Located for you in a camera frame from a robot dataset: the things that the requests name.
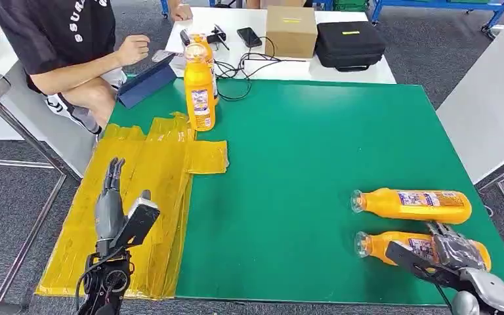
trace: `blue metal frame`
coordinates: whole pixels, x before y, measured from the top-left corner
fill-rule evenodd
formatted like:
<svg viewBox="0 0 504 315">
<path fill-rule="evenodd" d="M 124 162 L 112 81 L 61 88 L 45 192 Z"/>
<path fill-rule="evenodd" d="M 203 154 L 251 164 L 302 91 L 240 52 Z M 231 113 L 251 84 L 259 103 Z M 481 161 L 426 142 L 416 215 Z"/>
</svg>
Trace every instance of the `blue metal frame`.
<svg viewBox="0 0 504 315">
<path fill-rule="evenodd" d="M 324 11 L 333 11 L 333 0 L 314 0 L 312 6 L 316 6 L 316 3 L 324 5 Z"/>
<path fill-rule="evenodd" d="M 167 4 L 167 0 L 161 0 L 161 14 L 164 17 L 169 16 L 169 5 Z"/>
<path fill-rule="evenodd" d="M 381 9 L 385 5 L 396 7 L 419 7 L 419 8 L 437 8 L 437 9 L 461 9 L 461 10 L 487 10 L 493 11 L 490 21 L 482 27 L 482 30 L 488 30 L 494 26 L 501 15 L 504 13 L 503 3 L 456 3 L 446 0 L 430 0 L 430 2 L 412 1 L 412 0 L 373 0 L 374 11 L 372 13 L 372 23 L 377 23 L 377 18 Z"/>
</svg>

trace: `black case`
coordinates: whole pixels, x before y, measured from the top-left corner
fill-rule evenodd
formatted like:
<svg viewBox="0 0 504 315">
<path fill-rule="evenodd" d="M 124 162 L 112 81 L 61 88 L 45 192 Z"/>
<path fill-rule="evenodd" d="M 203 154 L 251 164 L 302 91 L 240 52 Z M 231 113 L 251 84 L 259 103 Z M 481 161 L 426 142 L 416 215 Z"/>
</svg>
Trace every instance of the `black case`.
<svg viewBox="0 0 504 315">
<path fill-rule="evenodd" d="M 324 67 L 366 70 L 380 61 L 384 51 L 385 42 L 370 22 L 318 24 L 316 54 Z"/>
</svg>

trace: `gray carpet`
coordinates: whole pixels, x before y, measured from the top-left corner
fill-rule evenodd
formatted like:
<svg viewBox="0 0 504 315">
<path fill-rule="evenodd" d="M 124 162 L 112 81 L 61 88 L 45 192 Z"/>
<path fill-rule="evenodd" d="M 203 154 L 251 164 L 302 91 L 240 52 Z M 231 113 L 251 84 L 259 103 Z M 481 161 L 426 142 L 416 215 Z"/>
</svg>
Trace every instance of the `gray carpet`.
<svg viewBox="0 0 504 315">
<path fill-rule="evenodd" d="M 206 0 L 189 1 L 206 5 Z M 171 22 L 160 15 L 155 0 L 115 0 L 117 45 L 126 35 L 143 33 L 152 39 L 150 50 L 164 48 Z M 422 84 L 434 107 L 446 98 L 490 40 L 480 27 L 490 13 L 462 10 L 384 8 L 378 30 L 388 43 L 386 57 L 398 83 Z M 127 67 L 138 73 L 149 67 L 149 59 Z M 0 142 L 0 158 L 41 160 L 21 142 Z M 37 212 L 47 199 L 57 173 L 41 169 L 0 167 L 0 282 L 28 234 Z M 48 220 L 36 239 L 6 300 L 29 303 L 25 314 L 71 314 L 72 299 L 34 296 L 32 292 L 53 250 L 77 184 L 67 182 L 51 208 Z M 497 188 L 482 195 L 504 239 L 504 199 Z M 443 308 L 391 306 L 232 303 L 220 301 L 125 301 L 123 314 L 447 314 Z"/>
</svg>

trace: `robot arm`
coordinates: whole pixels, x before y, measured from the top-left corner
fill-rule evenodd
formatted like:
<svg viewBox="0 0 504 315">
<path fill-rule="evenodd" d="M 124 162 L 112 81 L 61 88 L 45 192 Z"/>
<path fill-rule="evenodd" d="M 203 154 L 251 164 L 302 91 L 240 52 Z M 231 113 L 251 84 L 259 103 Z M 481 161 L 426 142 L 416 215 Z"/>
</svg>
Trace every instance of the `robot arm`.
<svg viewBox="0 0 504 315">
<path fill-rule="evenodd" d="M 453 315 L 504 314 L 504 282 L 485 271 L 478 250 L 449 226 L 428 224 L 433 234 L 437 262 L 392 241 L 385 255 L 417 278 L 436 285 Z M 457 290 L 450 303 L 440 286 Z"/>
<path fill-rule="evenodd" d="M 124 159 L 111 160 L 103 181 L 103 189 L 95 206 L 97 232 L 96 252 L 86 260 L 85 271 L 76 285 L 78 315 L 117 315 L 123 296 L 130 285 L 134 265 L 128 248 L 142 244 L 159 217 L 159 209 L 145 190 L 132 205 L 127 216 L 123 212 L 120 191 Z M 84 282 L 86 300 L 79 308 L 78 295 Z"/>
</svg>

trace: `black phone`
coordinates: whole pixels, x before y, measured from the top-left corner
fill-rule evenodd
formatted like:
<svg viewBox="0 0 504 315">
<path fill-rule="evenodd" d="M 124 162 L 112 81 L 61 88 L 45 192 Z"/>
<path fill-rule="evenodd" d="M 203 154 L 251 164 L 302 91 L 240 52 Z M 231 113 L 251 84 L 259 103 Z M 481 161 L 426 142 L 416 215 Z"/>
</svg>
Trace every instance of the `black phone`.
<svg viewBox="0 0 504 315">
<path fill-rule="evenodd" d="M 240 38 L 244 41 L 244 45 L 248 48 L 258 47 L 262 45 L 260 37 L 254 33 L 251 28 L 241 28 L 236 30 Z"/>
</svg>

